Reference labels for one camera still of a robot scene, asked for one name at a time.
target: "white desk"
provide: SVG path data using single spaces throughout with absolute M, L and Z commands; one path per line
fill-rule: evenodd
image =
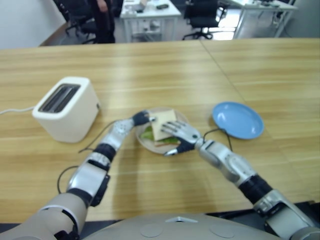
M 176 27 L 178 17 L 181 16 L 181 12 L 176 8 L 176 6 L 170 0 L 150 0 L 143 12 L 137 13 L 131 10 L 131 5 L 139 4 L 140 0 L 124 0 L 120 18 L 124 23 L 124 34 L 127 43 L 132 41 L 132 21 L 133 20 L 150 20 L 156 19 L 160 20 L 160 32 L 163 34 L 165 21 L 173 20 L 172 34 L 170 40 L 174 41 L 176 36 Z M 156 6 L 168 4 L 169 7 L 165 9 L 156 9 Z
M 282 31 L 284 30 L 286 24 L 291 18 L 293 12 L 298 8 L 296 6 L 284 3 L 282 1 L 274 0 L 271 4 L 278 5 L 278 7 L 274 6 L 264 6 L 256 0 L 227 0 L 230 4 L 241 7 L 242 11 L 240 14 L 239 22 L 234 32 L 233 38 L 237 39 L 239 37 L 239 33 L 244 25 L 244 22 L 248 16 L 248 11 L 271 11 L 271 12 L 283 12 L 281 18 L 279 20 L 277 30 L 274 34 L 275 38 L 278 38 Z

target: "sandwich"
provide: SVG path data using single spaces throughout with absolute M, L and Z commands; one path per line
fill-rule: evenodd
M 145 128 L 144 132 L 140 135 L 141 139 L 153 141 L 156 147 L 180 144 L 176 137 L 161 131 L 163 124 L 177 120 L 176 113 L 173 109 L 150 113 L 149 116 L 155 117 L 156 120 L 151 123 L 151 126 Z

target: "wooden plate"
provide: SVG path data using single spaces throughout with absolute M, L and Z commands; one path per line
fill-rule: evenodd
M 158 112 L 164 112 L 164 111 L 168 111 L 171 110 L 171 107 L 155 107 L 155 108 L 151 108 L 148 111 L 150 113 L 158 113 Z M 183 115 L 181 112 L 174 110 L 175 112 L 175 116 L 176 119 L 185 123 L 188 123 L 188 119 L 186 118 L 185 115 Z M 178 145 L 164 145 L 164 146 L 155 146 L 154 141 L 149 140 L 149 139 L 144 139 L 141 138 L 140 135 L 145 131 L 145 129 L 147 127 L 149 127 L 151 125 L 150 122 L 141 125 L 141 126 L 137 126 L 135 128 L 135 136 L 138 139 L 138 141 L 141 143 L 142 146 L 144 146 L 146 149 L 148 149 L 151 152 L 154 152 L 156 154 L 164 154 L 167 151 L 170 151 L 172 149 L 175 149 Z

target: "wooden table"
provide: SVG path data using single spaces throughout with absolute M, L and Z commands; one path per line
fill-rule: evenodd
M 319 46 L 319 39 L 269 38 L 0 51 L 0 110 L 34 106 L 65 76 L 90 78 L 102 106 L 77 144 L 54 141 L 30 112 L 0 116 L 0 222 L 22 222 L 53 198 L 59 173 L 83 161 L 87 153 L 77 151 L 110 121 L 169 106 L 204 133 L 216 127 L 211 111 L 222 101 L 248 104 L 266 126 L 257 139 L 232 138 L 234 151 L 291 201 L 320 201 Z M 208 137 L 228 144 L 220 132 Z M 89 221 L 251 208 L 196 151 L 162 157 L 133 132 L 109 173 Z

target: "toaster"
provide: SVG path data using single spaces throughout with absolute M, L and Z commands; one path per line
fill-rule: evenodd
M 89 131 L 100 109 L 90 80 L 68 76 L 39 101 L 32 116 L 57 141 L 76 143 Z

